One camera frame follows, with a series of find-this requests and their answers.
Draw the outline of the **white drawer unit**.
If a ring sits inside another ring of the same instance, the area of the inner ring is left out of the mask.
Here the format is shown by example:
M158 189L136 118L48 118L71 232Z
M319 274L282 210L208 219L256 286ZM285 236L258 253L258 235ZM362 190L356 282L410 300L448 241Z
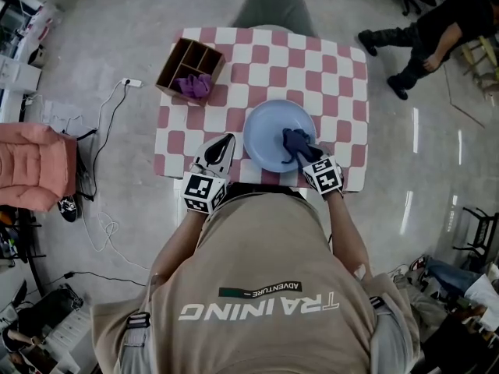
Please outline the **white drawer unit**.
M59 371L90 373L97 364L92 345L90 314L85 309L72 311L46 338Z

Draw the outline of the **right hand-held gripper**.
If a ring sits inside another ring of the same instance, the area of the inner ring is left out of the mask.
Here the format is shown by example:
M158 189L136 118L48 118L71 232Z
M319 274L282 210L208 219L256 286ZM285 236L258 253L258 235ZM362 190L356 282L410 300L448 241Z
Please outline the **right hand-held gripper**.
M342 169L330 150L323 145L310 144L310 152L296 153L299 172L303 173L308 185L321 196L331 192L343 194Z

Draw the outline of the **dark blue cloth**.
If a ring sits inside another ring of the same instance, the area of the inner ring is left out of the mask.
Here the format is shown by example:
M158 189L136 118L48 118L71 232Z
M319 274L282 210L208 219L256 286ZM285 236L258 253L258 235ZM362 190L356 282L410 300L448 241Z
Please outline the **dark blue cloth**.
M311 153L310 144L311 138L308 133L304 132L302 129L284 129L282 131L283 135L283 147L289 155L289 159L282 161L283 164L291 164L296 162L296 153Z

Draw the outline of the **big light blue plate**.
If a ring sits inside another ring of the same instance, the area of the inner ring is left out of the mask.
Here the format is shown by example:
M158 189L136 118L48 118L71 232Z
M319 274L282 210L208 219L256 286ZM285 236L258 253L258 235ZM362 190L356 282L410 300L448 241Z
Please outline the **big light blue plate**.
M312 142L317 138L312 118L295 102L269 100L249 113L243 128L243 145L257 167L279 174L297 169L296 161L285 163L290 154L283 147L284 129L301 129Z

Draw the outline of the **black metal frame chair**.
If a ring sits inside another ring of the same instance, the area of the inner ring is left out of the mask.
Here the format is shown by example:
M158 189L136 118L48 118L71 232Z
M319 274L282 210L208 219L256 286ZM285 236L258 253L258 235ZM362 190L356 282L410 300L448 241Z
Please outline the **black metal frame chair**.
M499 212L489 215L478 207L464 206L461 218L467 224L464 244L461 246L453 245L452 248L460 252L472 252L480 262L485 263L499 225Z

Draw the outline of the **person's right forearm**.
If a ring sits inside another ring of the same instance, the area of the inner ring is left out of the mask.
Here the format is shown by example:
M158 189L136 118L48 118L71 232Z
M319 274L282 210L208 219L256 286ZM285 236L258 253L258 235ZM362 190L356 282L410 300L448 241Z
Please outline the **person's right forearm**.
M350 274L355 275L361 268L362 281L373 278L366 245L355 226L345 201L338 191L325 196L331 222L332 251Z

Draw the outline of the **white red plastic bags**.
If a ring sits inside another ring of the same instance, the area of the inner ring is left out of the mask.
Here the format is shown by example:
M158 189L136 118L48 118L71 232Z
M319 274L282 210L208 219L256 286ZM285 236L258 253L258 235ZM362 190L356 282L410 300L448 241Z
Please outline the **white red plastic bags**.
M40 44L60 19L60 14L53 4L44 2L30 17L28 24L20 33L31 43Z

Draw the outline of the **pink checkered tablecloth table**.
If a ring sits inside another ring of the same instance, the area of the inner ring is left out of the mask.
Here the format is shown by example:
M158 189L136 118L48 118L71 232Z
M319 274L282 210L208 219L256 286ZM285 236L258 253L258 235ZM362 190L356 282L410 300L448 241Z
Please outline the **pink checkered tablecloth table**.
M317 142L342 167L345 190L363 189L368 154L369 102L366 56L358 48L281 30L231 27L185 28L179 38L199 41L225 57L204 106L161 92L154 172L181 178L197 148L216 136L235 136L233 181L303 186L296 173L273 174L257 167L242 141L244 122L258 105L287 100L312 118Z

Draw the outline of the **purple cloth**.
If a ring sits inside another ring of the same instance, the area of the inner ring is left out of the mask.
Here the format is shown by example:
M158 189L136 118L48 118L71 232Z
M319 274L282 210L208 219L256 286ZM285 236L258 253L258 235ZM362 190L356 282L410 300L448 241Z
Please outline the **purple cloth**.
M178 87L183 96L195 100L208 97L213 85L211 75L204 73L198 76L189 74L185 78L174 79L173 84Z

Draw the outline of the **white bucket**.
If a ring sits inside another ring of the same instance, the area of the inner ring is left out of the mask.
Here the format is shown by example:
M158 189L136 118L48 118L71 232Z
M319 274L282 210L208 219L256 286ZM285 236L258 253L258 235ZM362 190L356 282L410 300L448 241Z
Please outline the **white bucket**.
M46 48L39 45L28 58L28 64L36 68L43 68L46 62Z

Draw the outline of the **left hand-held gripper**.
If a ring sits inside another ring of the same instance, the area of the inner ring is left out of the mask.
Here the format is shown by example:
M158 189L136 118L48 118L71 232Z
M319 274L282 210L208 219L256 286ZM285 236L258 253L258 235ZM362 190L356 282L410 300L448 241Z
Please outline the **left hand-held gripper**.
M225 133L201 145L184 172L181 197L187 210L212 214L227 195L235 136Z

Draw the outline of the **person's beige shirt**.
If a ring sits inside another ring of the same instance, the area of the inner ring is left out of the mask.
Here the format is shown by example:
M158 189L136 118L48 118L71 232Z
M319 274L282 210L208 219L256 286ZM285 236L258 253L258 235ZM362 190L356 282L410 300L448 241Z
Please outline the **person's beige shirt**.
M91 319L102 374L408 374L420 353L407 295L385 273L359 282L282 193L223 203L168 279Z

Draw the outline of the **black white shoe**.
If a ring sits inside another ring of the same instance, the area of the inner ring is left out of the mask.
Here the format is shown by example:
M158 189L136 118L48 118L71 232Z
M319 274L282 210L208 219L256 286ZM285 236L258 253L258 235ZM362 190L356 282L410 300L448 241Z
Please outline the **black white shoe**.
M57 202L58 211L69 223L73 223L79 217L79 206L75 196L65 196Z

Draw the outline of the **black bag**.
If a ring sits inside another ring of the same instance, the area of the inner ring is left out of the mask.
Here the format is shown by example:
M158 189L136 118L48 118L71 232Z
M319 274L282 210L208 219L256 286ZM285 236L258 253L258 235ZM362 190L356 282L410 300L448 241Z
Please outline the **black bag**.
M83 306L72 288L59 288L31 307L18 311L17 330L27 337L45 338L71 312Z

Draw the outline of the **brown divided wooden box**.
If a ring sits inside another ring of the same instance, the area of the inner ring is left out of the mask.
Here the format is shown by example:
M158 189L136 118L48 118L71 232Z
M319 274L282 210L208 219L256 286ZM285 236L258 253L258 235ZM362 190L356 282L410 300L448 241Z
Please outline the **brown divided wooden box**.
M199 41L179 38L173 45L173 49L168 56L165 66L156 81L156 87L170 97L178 98L198 106L204 106L214 85L218 80L221 70L225 64L225 57L220 52ZM208 97L202 100L195 100L183 96L177 86L173 84L174 79L185 78L189 74L195 76L201 73L211 75L212 88Z

